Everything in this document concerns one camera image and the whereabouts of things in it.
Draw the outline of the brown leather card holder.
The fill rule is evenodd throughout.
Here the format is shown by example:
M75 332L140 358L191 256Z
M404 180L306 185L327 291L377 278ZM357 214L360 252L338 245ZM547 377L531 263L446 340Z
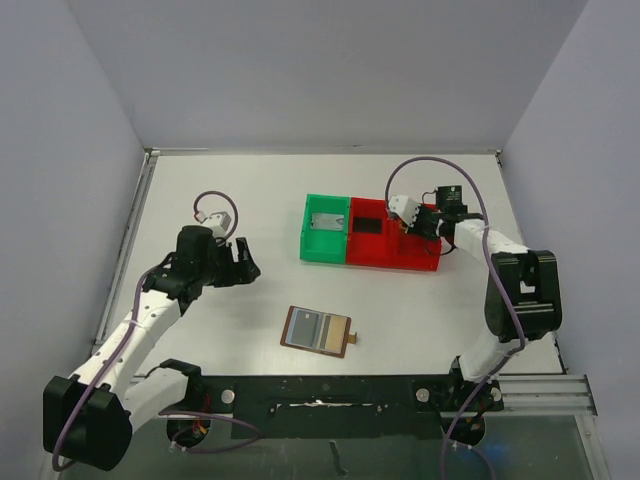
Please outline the brown leather card holder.
M318 348L323 320L326 315L344 316L299 306L290 306L281 335L280 345L329 357L343 358L346 354L347 347L349 345L355 345L358 340L357 333L351 331L352 319L344 316L349 319L346 337L342 351L335 354Z

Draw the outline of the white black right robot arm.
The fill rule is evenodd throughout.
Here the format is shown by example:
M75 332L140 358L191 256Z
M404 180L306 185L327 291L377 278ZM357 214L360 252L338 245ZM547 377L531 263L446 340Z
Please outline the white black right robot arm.
M486 264L486 326L474 345L458 358L462 378L478 383L499 372L531 342L559 329L562 307L557 260L547 250L532 250L493 229L485 210L473 213L462 203L462 187L440 187L436 205L395 195L389 207L405 231L428 241L446 240Z

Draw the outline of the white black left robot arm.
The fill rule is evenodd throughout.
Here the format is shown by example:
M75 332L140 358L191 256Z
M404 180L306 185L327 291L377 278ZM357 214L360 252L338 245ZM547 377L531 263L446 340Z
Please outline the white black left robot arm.
M261 274L248 242L229 242L189 225L176 248L138 280L133 306L104 344L68 377L43 392L43 446L55 472L76 463L103 471L124 457L135 431L163 411L208 413L198 366L167 360L131 383L161 337L204 289L249 285Z

